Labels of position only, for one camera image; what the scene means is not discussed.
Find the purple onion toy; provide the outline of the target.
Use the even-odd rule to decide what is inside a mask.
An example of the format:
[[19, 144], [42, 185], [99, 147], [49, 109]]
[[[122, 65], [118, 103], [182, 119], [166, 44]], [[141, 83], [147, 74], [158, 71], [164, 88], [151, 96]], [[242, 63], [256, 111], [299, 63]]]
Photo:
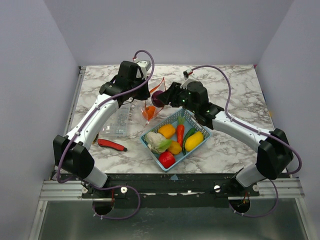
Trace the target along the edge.
[[156, 108], [163, 108], [164, 104], [158, 99], [158, 96], [162, 94], [162, 90], [155, 91], [151, 96], [151, 102]]

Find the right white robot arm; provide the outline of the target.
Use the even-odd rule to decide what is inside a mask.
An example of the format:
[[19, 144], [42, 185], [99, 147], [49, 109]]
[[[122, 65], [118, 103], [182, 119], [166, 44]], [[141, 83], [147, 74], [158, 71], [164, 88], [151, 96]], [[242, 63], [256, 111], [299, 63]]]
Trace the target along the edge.
[[229, 118], [222, 107], [209, 101], [207, 89], [199, 81], [192, 81], [186, 87], [173, 82], [156, 99], [164, 105], [189, 110], [200, 125], [230, 135], [257, 153], [256, 163], [238, 171], [230, 183], [230, 191], [236, 196], [243, 195], [255, 182], [275, 180], [294, 158], [283, 130], [269, 131]]

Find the yellow lemon toy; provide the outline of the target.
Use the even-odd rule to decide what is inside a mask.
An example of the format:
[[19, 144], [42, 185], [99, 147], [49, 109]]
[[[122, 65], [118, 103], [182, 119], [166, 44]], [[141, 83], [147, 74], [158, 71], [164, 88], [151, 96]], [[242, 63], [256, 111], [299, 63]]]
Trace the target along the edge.
[[173, 155], [178, 155], [181, 153], [182, 147], [177, 141], [172, 141], [167, 151]]

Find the orange bell pepper toy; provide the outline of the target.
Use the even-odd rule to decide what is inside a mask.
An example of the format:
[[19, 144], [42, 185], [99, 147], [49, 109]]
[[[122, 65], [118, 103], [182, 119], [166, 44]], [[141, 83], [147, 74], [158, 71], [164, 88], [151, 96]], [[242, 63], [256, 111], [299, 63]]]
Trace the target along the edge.
[[165, 124], [161, 126], [157, 132], [163, 135], [166, 139], [171, 139], [176, 133], [176, 129], [172, 124]]

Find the orange pumpkin toy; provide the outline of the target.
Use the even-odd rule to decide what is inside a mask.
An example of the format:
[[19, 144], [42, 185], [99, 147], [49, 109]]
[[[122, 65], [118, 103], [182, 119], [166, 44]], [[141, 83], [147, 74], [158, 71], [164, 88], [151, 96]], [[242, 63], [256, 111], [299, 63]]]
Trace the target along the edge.
[[145, 120], [150, 121], [156, 116], [156, 107], [153, 105], [144, 106], [142, 108], [142, 116]]

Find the clear zip bag orange zipper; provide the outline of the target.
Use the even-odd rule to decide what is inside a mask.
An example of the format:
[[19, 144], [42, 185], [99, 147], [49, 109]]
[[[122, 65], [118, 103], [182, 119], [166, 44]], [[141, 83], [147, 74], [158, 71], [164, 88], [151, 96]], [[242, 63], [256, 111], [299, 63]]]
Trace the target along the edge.
[[140, 104], [141, 119], [145, 125], [148, 125], [164, 109], [164, 104], [157, 100], [156, 97], [167, 90], [165, 77], [151, 82], [148, 87], [150, 97]]

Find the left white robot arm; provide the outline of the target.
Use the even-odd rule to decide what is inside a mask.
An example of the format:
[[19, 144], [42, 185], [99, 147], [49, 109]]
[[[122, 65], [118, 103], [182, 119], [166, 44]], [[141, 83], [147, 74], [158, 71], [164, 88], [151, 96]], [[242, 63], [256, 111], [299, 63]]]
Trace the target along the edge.
[[93, 106], [82, 120], [65, 136], [53, 140], [55, 165], [94, 185], [93, 191], [101, 198], [107, 197], [111, 185], [108, 176], [95, 166], [89, 150], [106, 121], [129, 98], [146, 100], [150, 97], [146, 80], [154, 66], [149, 60], [123, 61], [118, 73], [100, 87]]

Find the red apple toy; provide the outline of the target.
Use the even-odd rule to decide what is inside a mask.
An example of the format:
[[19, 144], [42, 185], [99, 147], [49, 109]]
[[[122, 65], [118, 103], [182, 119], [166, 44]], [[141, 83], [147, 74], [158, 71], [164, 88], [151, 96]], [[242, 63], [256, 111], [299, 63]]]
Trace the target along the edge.
[[165, 168], [168, 169], [171, 167], [173, 164], [176, 163], [176, 159], [174, 155], [169, 152], [165, 151], [159, 155], [158, 161], [161, 163], [161, 165]]

